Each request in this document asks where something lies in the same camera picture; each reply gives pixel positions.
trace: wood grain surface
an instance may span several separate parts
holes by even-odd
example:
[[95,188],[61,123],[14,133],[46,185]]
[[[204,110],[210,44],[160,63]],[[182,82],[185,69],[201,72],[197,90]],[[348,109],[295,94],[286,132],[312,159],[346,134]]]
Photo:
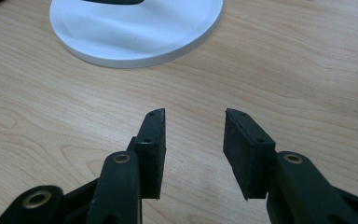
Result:
[[144,200],[144,223],[269,223],[266,202],[243,199],[223,154],[228,107],[358,195],[358,0],[227,0],[199,48],[130,70],[69,53],[49,5],[0,4],[0,215],[32,187],[66,193],[99,176],[161,107],[162,194]]

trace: screw hole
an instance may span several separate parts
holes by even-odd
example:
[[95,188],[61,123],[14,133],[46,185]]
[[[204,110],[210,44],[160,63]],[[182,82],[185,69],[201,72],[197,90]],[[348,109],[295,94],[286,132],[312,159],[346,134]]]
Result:
[[130,155],[127,154],[120,154],[120,155],[116,155],[113,158],[113,161],[115,163],[126,163],[127,161],[129,161],[131,159]]
[[284,155],[284,159],[294,164],[303,163],[303,159],[295,154]]
[[22,206],[28,209],[37,208],[50,200],[51,193],[47,190],[39,190],[28,197],[22,202]]

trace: black plastic arm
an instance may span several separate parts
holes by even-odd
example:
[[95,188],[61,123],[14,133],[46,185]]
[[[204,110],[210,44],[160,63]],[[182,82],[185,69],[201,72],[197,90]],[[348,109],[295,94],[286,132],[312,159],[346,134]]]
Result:
[[358,197],[331,186],[312,162],[275,152],[275,142],[247,114],[228,109],[224,153],[242,194],[265,199],[272,223],[358,223]]
[[0,224],[142,223],[142,199],[159,199],[165,161],[165,110],[145,116],[126,151],[108,156],[101,176],[66,195],[55,186],[22,193]]

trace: wooden table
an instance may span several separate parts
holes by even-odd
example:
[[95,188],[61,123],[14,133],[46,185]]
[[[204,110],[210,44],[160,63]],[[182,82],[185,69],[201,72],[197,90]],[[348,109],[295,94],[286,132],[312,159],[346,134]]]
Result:
[[0,4],[0,215],[32,187],[66,193],[99,176],[161,107],[168,150],[145,223],[269,223],[266,201],[243,199],[222,152],[228,107],[358,195],[358,1],[227,0],[199,48],[129,70],[69,53],[49,5]]

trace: white round base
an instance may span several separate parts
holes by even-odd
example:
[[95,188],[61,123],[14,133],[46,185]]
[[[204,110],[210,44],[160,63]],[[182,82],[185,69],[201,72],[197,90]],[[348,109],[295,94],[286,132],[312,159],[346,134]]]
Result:
[[50,22],[80,59],[107,67],[165,63],[199,46],[212,33],[224,0],[144,0],[107,5],[53,0]]

